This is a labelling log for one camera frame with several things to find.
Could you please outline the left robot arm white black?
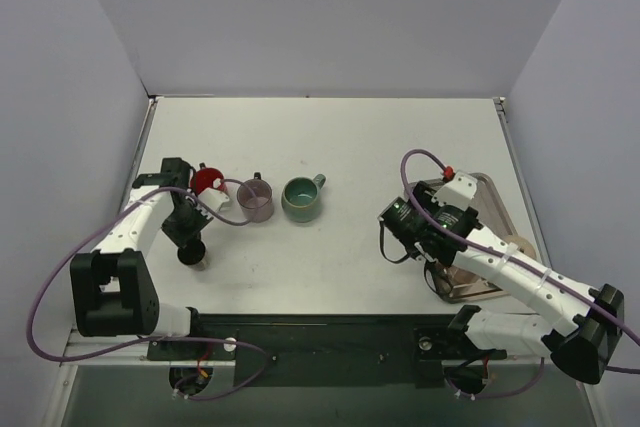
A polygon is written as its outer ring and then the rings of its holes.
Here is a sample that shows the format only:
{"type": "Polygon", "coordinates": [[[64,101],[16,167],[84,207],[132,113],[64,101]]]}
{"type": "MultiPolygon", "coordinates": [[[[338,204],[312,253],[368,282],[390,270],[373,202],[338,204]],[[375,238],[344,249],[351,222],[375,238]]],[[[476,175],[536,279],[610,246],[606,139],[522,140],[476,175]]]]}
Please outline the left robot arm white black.
{"type": "Polygon", "coordinates": [[[165,158],[158,173],[139,175],[127,204],[131,212],[92,252],[72,258],[70,277],[81,335],[171,336],[170,346],[181,357],[192,359],[203,352],[206,335],[191,324],[195,310],[161,303],[146,264],[160,232],[177,247],[181,263],[195,266],[205,258],[201,231],[210,219],[183,192],[190,174],[186,161],[165,158]]]}

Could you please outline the lilac mug black handle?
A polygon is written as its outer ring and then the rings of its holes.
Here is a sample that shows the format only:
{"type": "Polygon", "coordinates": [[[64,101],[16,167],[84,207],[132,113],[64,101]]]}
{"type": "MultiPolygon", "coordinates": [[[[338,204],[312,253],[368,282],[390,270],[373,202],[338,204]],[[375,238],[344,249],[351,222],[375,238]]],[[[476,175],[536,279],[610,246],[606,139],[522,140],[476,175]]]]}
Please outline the lilac mug black handle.
{"type": "Polygon", "coordinates": [[[266,222],[274,214],[273,190],[260,172],[239,186],[236,200],[245,219],[253,223],[266,222]]]}

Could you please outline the teal green mug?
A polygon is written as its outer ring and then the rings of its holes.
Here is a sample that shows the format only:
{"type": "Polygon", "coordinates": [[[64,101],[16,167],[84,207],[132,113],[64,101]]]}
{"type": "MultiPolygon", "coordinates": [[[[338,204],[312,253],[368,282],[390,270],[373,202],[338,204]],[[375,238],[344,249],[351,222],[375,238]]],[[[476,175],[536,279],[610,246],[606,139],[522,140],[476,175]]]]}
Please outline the teal green mug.
{"type": "Polygon", "coordinates": [[[281,206],[292,222],[302,224],[317,219],[323,208],[321,192],[326,176],[296,177],[287,182],[281,194],[281,206]]]}

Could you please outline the brown ribbed mug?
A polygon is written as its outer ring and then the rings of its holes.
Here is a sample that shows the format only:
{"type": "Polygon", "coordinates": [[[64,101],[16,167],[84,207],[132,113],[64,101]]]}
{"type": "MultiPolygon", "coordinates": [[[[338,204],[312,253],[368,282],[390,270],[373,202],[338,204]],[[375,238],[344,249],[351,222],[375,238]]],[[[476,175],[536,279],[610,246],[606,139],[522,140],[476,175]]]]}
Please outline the brown ribbed mug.
{"type": "Polygon", "coordinates": [[[206,246],[199,239],[192,239],[184,247],[180,247],[177,258],[181,264],[193,270],[202,271],[209,265],[206,246]]]}

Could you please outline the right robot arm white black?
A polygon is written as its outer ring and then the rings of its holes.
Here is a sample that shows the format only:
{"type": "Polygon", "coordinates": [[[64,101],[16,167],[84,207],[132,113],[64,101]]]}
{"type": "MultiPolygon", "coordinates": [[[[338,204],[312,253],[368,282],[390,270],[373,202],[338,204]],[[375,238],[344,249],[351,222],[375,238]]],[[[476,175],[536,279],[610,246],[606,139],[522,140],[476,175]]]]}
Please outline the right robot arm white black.
{"type": "Polygon", "coordinates": [[[392,201],[379,223],[403,245],[406,256],[458,267],[495,285],[530,312],[504,314],[464,307],[447,330],[449,349],[550,358],[569,377],[597,384],[622,336],[624,295],[574,281],[521,252],[480,222],[468,203],[448,205],[427,184],[392,201]]]}

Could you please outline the red mug black handle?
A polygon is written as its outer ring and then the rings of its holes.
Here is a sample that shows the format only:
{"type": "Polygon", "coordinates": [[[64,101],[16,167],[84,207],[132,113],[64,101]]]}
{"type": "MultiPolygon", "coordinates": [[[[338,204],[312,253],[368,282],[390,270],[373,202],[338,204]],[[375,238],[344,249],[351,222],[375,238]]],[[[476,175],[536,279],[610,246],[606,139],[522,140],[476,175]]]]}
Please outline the red mug black handle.
{"type": "Polygon", "coordinates": [[[223,173],[216,168],[208,167],[205,163],[200,163],[192,173],[190,189],[199,196],[209,188],[228,193],[223,173]]]}

